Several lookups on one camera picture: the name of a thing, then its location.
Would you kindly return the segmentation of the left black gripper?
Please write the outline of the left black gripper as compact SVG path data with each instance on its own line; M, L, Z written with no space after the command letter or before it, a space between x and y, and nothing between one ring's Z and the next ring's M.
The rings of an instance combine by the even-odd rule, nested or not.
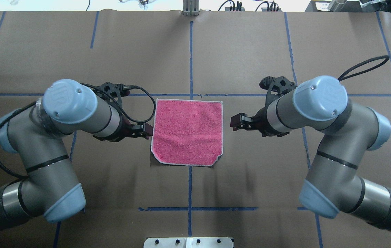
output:
M124 138L145 138L150 139L153 136L153 126L148 123L132 124L130 122L122 122L121 139Z

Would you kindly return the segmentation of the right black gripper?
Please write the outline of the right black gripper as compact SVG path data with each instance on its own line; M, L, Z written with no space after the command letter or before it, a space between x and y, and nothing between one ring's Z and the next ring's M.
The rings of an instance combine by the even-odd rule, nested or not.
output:
M253 116L249 118L245 113L238 113L231 117L230 127L233 131L240 129L259 131L262 136L268 136L268 120L263 117Z

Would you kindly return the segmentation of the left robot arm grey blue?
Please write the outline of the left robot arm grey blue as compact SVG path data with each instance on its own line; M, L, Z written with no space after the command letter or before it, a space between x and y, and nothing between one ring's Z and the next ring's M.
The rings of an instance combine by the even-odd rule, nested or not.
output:
M86 199L62 138L81 130L101 141L153 136L148 120L135 120L122 97L135 85L101 86L62 79L31 104L0 118L0 168L14 182L0 187L0 231L43 216L58 223L84 209Z

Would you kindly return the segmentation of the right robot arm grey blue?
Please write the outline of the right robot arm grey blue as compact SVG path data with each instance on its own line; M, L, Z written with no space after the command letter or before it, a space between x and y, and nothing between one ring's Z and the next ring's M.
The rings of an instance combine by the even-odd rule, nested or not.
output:
M390 121L349 99L340 80L322 75L296 86L285 77L265 77L265 106L255 116L238 113L233 130L282 137L309 126L324 134L300 192L308 210L333 219L344 212L391 232L391 188L357 176L366 151L381 148Z

